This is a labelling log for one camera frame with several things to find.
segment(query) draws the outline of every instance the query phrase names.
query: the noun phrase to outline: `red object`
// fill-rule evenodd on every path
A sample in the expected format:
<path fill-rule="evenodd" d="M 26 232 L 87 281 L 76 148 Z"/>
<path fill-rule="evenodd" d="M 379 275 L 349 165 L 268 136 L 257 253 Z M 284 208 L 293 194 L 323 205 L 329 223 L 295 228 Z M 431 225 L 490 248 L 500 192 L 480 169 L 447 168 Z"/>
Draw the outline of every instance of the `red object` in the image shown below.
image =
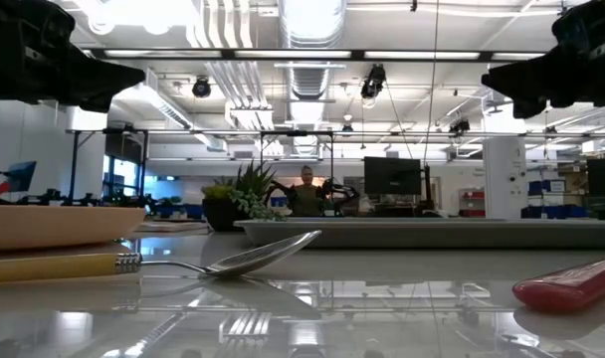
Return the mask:
<path fill-rule="evenodd" d="M 11 190 L 11 184 L 9 182 L 4 182 L 0 184 L 0 195 L 4 193 L 8 193 Z"/>
<path fill-rule="evenodd" d="M 465 199 L 484 199 L 486 194 L 484 192 L 466 192 L 464 193 Z"/>
<path fill-rule="evenodd" d="M 605 295 L 605 260 L 527 279 L 516 284 L 512 292 L 534 310 L 581 310 Z"/>
<path fill-rule="evenodd" d="M 460 210 L 460 216 L 463 218 L 485 218 L 486 210 Z"/>

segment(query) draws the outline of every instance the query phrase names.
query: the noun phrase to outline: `red handle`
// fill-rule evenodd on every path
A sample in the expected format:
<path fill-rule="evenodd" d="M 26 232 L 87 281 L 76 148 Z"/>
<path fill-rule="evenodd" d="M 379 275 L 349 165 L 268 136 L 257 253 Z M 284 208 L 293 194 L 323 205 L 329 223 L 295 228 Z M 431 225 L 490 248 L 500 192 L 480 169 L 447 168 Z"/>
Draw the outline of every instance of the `red handle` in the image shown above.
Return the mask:
<path fill-rule="evenodd" d="M 527 279 L 516 284 L 512 292 L 534 310 L 581 310 L 605 295 L 605 260 Z"/>

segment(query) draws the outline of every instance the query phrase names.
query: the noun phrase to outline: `computer monitor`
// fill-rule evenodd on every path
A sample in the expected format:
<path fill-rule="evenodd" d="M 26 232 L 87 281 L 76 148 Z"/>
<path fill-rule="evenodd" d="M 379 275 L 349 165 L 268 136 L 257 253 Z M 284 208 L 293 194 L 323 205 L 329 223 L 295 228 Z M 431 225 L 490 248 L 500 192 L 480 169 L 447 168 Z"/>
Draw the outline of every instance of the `computer monitor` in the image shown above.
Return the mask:
<path fill-rule="evenodd" d="M 589 159 L 587 163 L 590 196 L 605 197 L 605 159 Z"/>
<path fill-rule="evenodd" d="M 422 195 L 422 167 L 417 159 L 364 158 L 364 192 L 373 195 Z"/>

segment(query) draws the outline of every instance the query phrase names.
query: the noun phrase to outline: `spoon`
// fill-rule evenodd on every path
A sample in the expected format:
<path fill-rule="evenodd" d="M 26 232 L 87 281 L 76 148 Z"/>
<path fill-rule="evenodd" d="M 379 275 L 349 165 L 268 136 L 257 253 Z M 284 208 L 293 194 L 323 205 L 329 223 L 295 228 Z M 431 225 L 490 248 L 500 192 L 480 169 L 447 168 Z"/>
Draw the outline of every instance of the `spoon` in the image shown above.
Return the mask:
<path fill-rule="evenodd" d="M 139 272 L 146 266 L 175 266 L 215 277 L 239 276 L 280 261 L 321 234 L 314 231 L 222 259 L 207 267 L 160 261 L 145 262 L 141 254 L 96 254 L 0 260 L 0 282 L 75 278 Z"/>

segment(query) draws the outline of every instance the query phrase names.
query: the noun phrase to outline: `desk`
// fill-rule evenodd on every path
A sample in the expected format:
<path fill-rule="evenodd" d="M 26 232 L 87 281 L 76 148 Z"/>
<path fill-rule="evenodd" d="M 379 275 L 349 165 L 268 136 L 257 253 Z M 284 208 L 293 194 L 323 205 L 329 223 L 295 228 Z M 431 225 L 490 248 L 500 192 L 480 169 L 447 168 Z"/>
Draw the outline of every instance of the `desk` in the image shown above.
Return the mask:
<path fill-rule="evenodd" d="M 148 260 L 207 265 L 248 245 L 244 235 L 214 234 L 152 236 L 136 246 Z M 265 283 L 204 283 L 180 268 L 154 267 L 141 276 L 6 284 L 0 342 L 17 344 L 19 357 L 45 358 L 364 357 L 367 350 L 370 357 L 572 351 L 599 358 L 605 309 L 567 324 L 522 311 L 510 287 L 604 258 L 605 251 L 305 250 L 257 271 Z"/>

